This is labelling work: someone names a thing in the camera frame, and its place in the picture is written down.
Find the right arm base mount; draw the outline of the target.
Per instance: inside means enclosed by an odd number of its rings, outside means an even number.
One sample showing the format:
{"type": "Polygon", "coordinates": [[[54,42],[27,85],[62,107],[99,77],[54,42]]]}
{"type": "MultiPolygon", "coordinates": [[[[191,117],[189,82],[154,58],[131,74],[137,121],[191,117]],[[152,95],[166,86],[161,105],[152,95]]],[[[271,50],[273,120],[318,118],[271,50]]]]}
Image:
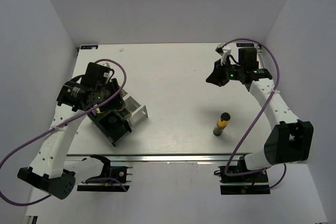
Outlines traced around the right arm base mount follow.
{"type": "Polygon", "coordinates": [[[266,172],[246,176],[225,175],[225,166],[219,166],[214,175],[219,177],[221,195],[268,195],[270,194],[266,172]]]}

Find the yellow band spice bottle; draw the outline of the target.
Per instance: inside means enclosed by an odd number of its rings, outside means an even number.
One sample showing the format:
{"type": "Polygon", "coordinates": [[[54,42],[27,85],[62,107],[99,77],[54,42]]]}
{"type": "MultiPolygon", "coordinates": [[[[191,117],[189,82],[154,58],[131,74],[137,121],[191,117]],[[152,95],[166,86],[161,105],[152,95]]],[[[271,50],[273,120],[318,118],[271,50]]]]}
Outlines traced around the yellow band spice bottle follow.
{"type": "Polygon", "coordinates": [[[227,113],[227,112],[223,112],[220,115],[220,117],[219,117],[219,119],[218,119],[218,121],[217,121],[217,123],[216,123],[216,125],[213,129],[213,134],[215,136],[220,136],[223,133],[223,131],[224,131],[225,127],[227,126],[230,118],[231,118],[230,114],[227,113]]]}

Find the black cap spice jar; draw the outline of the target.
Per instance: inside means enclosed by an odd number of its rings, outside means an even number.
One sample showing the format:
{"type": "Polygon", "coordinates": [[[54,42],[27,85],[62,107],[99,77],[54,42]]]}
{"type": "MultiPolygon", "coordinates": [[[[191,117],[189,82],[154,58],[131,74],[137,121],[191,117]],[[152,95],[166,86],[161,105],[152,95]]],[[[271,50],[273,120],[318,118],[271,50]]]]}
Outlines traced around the black cap spice jar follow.
{"type": "Polygon", "coordinates": [[[112,115],[108,118],[108,123],[112,128],[116,128],[119,126],[120,119],[117,116],[112,115]]]}
{"type": "Polygon", "coordinates": [[[132,113],[126,107],[119,109],[118,113],[126,120],[128,120],[132,115],[132,113]]]}

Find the black cap spice jar front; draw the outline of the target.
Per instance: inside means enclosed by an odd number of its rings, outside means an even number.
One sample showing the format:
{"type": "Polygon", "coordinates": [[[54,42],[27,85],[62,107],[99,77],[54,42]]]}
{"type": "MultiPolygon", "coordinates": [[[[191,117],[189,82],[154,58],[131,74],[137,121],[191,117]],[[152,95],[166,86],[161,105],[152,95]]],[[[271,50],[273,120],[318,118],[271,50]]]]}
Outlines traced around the black cap spice jar front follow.
{"type": "Polygon", "coordinates": [[[116,128],[119,126],[120,119],[117,116],[112,115],[108,118],[108,123],[112,128],[116,128]]]}

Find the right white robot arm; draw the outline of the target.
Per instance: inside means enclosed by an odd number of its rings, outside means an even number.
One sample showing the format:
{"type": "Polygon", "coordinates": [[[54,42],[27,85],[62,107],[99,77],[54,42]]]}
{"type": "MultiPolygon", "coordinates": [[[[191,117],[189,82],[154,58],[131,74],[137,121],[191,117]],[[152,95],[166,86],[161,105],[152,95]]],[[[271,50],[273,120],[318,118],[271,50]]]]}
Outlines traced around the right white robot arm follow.
{"type": "Polygon", "coordinates": [[[293,162],[306,161],[313,137],[313,125],[302,121],[287,106],[272,75],[260,68],[255,47],[240,47],[238,61],[232,58],[231,48],[219,45],[216,52],[221,59],[214,63],[207,83],[222,87],[231,80],[239,81],[261,106],[271,127],[263,148],[242,156],[238,162],[237,175],[247,182],[256,172],[265,168],[293,162]]]}

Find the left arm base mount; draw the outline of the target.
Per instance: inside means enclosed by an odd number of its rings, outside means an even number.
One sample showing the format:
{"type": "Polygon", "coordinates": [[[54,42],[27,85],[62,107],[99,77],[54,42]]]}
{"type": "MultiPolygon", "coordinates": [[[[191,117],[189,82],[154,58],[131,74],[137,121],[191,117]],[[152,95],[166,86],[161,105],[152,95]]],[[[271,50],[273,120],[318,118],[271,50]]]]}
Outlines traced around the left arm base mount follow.
{"type": "Polygon", "coordinates": [[[111,165],[107,157],[91,155],[90,158],[99,160],[103,164],[99,176],[91,177],[77,186],[77,191],[85,192],[127,192],[132,181],[133,167],[111,165]]]}

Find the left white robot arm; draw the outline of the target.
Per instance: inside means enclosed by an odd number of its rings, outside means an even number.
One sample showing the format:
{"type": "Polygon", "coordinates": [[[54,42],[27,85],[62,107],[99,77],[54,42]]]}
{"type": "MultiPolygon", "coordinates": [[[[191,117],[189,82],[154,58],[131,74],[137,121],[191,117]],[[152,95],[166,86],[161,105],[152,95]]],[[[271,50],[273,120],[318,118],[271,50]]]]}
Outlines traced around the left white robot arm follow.
{"type": "Polygon", "coordinates": [[[105,156],[92,154],[69,166],[65,159],[88,114],[107,115],[106,124],[113,129],[123,124],[119,112],[125,110],[125,102],[114,73],[107,63],[90,62],[84,74],[62,86],[45,140],[30,165],[19,169],[19,179],[58,199],[68,197],[79,183],[109,180],[111,165],[105,156]]]}

